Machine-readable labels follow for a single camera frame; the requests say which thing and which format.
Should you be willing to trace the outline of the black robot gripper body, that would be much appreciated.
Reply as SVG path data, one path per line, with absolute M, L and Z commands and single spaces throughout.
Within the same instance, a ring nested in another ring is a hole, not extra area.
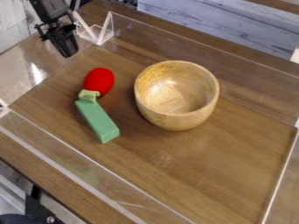
M 65 0 L 29 0 L 41 22 L 35 25 L 41 37 L 49 37 L 55 32 L 72 32 L 76 29 L 71 7 Z

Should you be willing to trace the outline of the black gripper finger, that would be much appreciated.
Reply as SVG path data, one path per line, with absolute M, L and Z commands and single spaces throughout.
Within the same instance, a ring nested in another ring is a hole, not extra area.
M 47 37 L 64 58 L 71 57 L 79 51 L 73 30 L 73 25 L 64 25 L 52 27 L 47 31 Z

